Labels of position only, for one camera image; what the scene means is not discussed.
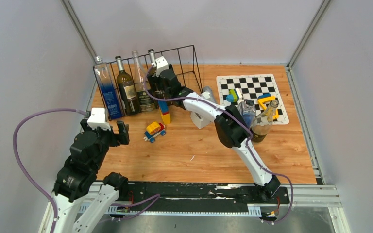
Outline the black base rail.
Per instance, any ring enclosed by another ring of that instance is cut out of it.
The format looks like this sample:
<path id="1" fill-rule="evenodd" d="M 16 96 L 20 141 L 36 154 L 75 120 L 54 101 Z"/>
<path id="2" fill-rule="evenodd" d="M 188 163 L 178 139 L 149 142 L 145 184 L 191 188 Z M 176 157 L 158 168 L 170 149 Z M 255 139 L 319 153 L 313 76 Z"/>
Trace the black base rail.
<path id="1" fill-rule="evenodd" d="M 253 184 L 94 182 L 87 193 L 70 200 L 53 196 L 58 217 L 103 210 L 112 216 L 138 213 L 164 216 L 243 216 L 275 221 L 289 209 L 340 208 L 331 185 L 283 185 L 271 197 Z"/>

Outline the blue red yellow block tower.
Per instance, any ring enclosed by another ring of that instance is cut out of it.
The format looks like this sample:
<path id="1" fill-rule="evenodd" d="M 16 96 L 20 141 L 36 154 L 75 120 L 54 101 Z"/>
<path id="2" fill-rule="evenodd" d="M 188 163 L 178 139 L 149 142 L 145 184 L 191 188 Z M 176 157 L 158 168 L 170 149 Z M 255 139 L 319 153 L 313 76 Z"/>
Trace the blue red yellow block tower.
<path id="1" fill-rule="evenodd" d="M 170 113 L 169 113 L 169 107 L 165 101 L 158 101 L 160 115 L 162 118 L 162 121 L 165 125 L 169 125 L 171 123 Z"/>

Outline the dark green wine bottle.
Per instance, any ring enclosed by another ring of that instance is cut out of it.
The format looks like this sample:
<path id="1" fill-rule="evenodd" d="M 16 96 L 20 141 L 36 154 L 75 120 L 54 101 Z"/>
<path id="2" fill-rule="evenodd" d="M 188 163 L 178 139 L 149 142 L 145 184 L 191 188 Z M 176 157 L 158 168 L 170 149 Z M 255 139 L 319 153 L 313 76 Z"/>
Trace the dark green wine bottle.
<path id="1" fill-rule="evenodd" d="M 115 57 L 118 66 L 118 75 L 116 76 L 116 85 L 118 86 L 121 99 L 123 101 L 126 115 L 135 115 L 140 112 L 140 107 L 135 90 L 134 80 L 130 74 L 125 71 L 121 56 Z"/>

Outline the white metronome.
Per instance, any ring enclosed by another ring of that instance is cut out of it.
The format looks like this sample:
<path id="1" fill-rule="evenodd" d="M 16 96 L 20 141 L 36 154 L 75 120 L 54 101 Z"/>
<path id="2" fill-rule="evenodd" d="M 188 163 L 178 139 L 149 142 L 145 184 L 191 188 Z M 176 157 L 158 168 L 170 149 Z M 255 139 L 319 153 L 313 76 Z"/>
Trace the white metronome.
<path id="1" fill-rule="evenodd" d="M 214 122 L 214 118 L 205 118 L 196 112 L 191 112 L 191 120 L 198 129 L 203 129 Z"/>

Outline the blue green white block cluster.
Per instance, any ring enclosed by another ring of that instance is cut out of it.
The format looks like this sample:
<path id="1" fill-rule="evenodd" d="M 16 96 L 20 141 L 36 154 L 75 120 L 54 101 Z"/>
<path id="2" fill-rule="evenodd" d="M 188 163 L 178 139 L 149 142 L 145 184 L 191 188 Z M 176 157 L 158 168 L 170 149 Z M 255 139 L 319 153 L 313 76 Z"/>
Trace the blue green white block cluster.
<path id="1" fill-rule="evenodd" d="M 230 103 L 240 103 L 243 101 L 243 94 L 239 88 L 230 89 L 225 100 Z"/>

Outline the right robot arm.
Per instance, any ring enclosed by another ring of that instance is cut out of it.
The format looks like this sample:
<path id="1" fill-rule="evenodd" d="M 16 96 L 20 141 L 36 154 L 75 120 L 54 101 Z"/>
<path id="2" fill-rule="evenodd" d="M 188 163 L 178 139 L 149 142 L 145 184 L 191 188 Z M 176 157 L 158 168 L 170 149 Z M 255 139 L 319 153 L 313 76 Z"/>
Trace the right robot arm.
<path id="1" fill-rule="evenodd" d="M 277 174 L 270 171 L 255 150 L 252 133 L 237 107 L 223 106 L 204 99 L 178 81 L 171 65 L 159 70 L 150 66 L 145 79 L 152 91 L 162 90 L 170 95 L 168 101 L 174 106 L 199 114 L 203 119 L 214 123 L 219 141 L 236 152 L 249 170 L 252 179 L 259 186 L 258 196 L 263 202 L 271 202 L 277 197 L 281 185 Z"/>

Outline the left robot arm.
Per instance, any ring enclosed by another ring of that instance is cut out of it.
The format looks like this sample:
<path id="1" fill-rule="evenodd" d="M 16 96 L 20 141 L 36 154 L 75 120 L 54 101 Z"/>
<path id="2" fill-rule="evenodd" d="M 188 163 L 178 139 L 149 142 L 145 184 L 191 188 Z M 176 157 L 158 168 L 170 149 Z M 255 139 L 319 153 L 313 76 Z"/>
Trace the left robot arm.
<path id="1" fill-rule="evenodd" d="M 109 206 L 129 196 L 128 178 L 120 173 L 107 175 L 95 199 L 77 218 L 81 204 L 97 178 L 110 147 L 129 144 L 129 125 L 117 121 L 118 134 L 106 124 L 92 129 L 87 120 L 80 122 L 83 131 L 75 136 L 70 156 L 59 170 L 53 189 L 53 223 L 49 233 L 90 233 Z"/>

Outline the yellow blue toy car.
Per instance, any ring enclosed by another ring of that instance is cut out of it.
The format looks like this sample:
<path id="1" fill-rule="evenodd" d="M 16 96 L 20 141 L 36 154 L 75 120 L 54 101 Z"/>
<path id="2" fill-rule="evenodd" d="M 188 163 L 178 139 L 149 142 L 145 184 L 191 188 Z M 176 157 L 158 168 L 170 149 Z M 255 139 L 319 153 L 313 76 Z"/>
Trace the yellow blue toy car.
<path id="1" fill-rule="evenodd" d="M 163 123 L 155 121 L 146 127 L 143 140 L 148 141 L 150 143 L 154 143 L 156 141 L 157 136 L 164 136 L 165 134 L 166 126 Z"/>

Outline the checkered chess mat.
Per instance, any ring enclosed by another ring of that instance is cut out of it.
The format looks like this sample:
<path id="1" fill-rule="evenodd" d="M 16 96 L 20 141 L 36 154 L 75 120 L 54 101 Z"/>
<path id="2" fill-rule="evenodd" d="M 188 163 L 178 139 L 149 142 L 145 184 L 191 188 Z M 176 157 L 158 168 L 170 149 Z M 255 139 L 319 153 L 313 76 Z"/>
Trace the checkered chess mat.
<path id="1" fill-rule="evenodd" d="M 270 95 L 279 101 L 279 106 L 276 110 L 278 116 L 273 120 L 274 125 L 289 124 L 289 117 L 273 74 L 218 76 L 216 82 L 221 105 L 231 105 L 227 101 L 229 91 L 238 88 L 244 100 L 251 99 L 254 101 L 255 112 L 258 115 L 264 110 L 259 105 L 258 98 L 263 95 Z"/>

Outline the clear bottle dark label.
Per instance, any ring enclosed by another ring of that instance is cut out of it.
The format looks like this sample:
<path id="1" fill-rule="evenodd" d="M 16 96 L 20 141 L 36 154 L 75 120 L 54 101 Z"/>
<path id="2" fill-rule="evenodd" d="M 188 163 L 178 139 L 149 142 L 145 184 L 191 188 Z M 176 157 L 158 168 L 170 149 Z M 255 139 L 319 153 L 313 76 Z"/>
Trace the clear bottle dark label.
<path id="1" fill-rule="evenodd" d="M 251 123 L 250 130 L 253 134 L 252 141 L 255 143 L 260 143 L 264 140 L 266 135 L 272 128 L 273 124 L 273 116 L 275 114 L 275 110 L 279 106 L 278 100 L 270 101 L 267 108 L 257 115 Z"/>

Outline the green wine bottle cream label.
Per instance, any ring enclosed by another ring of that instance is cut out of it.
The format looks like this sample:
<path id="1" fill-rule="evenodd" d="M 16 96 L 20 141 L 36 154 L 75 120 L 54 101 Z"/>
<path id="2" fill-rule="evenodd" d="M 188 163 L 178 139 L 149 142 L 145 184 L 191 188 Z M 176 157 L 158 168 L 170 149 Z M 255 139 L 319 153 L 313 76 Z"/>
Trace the green wine bottle cream label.
<path id="1" fill-rule="evenodd" d="M 151 62 L 151 69 L 148 72 L 148 76 L 155 76 L 156 75 L 157 64 L 156 64 L 154 49 L 149 49 L 148 54 L 149 54 L 149 58 L 150 58 L 150 62 Z"/>

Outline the yellow blue block frame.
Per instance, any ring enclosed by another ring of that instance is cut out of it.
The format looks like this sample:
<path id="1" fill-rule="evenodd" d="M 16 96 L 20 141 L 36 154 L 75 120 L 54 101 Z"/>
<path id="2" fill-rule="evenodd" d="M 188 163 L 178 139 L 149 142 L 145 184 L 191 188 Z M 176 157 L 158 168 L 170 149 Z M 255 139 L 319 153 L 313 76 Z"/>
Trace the yellow blue block frame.
<path id="1" fill-rule="evenodd" d="M 261 106 L 261 108 L 263 110 L 266 110 L 267 109 L 267 104 L 269 104 L 272 100 L 276 100 L 276 97 L 275 96 L 272 96 L 271 94 L 265 94 L 265 95 L 262 95 L 260 96 L 257 101 L 258 101 L 258 104 Z M 276 109 L 275 110 L 275 113 L 273 115 L 273 120 L 277 120 L 279 117 L 279 114 L 278 114 L 278 110 Z"/>

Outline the blue square bottle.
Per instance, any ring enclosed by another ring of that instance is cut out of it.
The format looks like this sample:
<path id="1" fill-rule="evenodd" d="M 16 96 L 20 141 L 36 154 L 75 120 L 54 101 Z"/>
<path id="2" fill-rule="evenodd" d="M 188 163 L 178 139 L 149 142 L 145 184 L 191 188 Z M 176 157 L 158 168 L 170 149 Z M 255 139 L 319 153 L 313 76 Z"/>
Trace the blue square bottle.
<path id="1" fill-rule="evenodd" d="M 256 116 L 254 100 L 243 100 L 238 104 L 237 108 L 242 115 L 247 128 L 250 129 Z"/>
<path id="2" fill-rule="evenodd" d="M 103 58 L 100 56 L 95 57 L 95 63 L 96 64 L 93 66 L 93 70 L 103 103 L 108 111 L 108 118 L 110 120 L 122 118 L 124 114 L 120 108 L 120 103 L 112 83 L 111 74 L 107 67 L 107 63 L 105 63 Z"/>

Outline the clear champagne bottle black label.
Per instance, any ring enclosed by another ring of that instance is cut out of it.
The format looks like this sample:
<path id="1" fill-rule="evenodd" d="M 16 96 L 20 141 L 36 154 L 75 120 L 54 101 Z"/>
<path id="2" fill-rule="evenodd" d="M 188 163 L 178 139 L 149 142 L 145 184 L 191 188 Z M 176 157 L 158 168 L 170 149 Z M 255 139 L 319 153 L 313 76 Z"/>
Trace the clear champagne bottle black label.
<path id="1" fill-rule="evenodd" d="M 151 88 L 145 80 L 145 70 L 140 62 L 138 51 L 132 51 L 135 66 L 134 85 L 137 98 L 142 112 L 149 112 L 156 109 L 155 101 L 147 94 Z"/>

